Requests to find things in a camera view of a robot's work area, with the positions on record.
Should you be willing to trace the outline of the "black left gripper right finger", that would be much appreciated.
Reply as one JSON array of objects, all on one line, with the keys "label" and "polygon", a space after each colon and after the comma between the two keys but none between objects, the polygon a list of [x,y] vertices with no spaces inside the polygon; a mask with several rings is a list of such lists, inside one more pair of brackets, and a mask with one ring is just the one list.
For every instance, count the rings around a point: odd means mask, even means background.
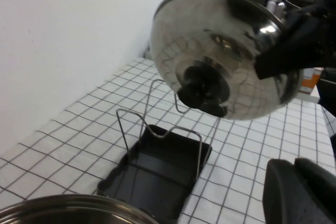
[{"label": "black left gripper right finger", "polygon": [[307,158],[296,158],[294,166],[312,199],[331,223],[335,223],[335,175]]}]

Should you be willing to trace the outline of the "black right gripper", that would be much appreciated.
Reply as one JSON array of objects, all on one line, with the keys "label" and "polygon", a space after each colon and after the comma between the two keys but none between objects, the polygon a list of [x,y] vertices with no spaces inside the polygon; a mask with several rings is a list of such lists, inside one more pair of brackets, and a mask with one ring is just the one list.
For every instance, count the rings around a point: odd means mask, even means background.
[{"label": "black right gripper", "polygon": [[279,41],[255,60],[259,79],[335,62],[335,0],[288,13]]}]

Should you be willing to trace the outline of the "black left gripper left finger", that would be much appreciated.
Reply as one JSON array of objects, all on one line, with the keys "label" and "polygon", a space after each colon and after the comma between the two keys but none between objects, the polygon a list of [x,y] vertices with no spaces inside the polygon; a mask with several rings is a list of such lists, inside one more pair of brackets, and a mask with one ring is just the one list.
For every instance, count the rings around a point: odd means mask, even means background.
[{"label": "black left gripper left finger", "polygon": [[282,159],[270,160],[264,184],[265,223],[313,223],[313,207],[294,165]]}]

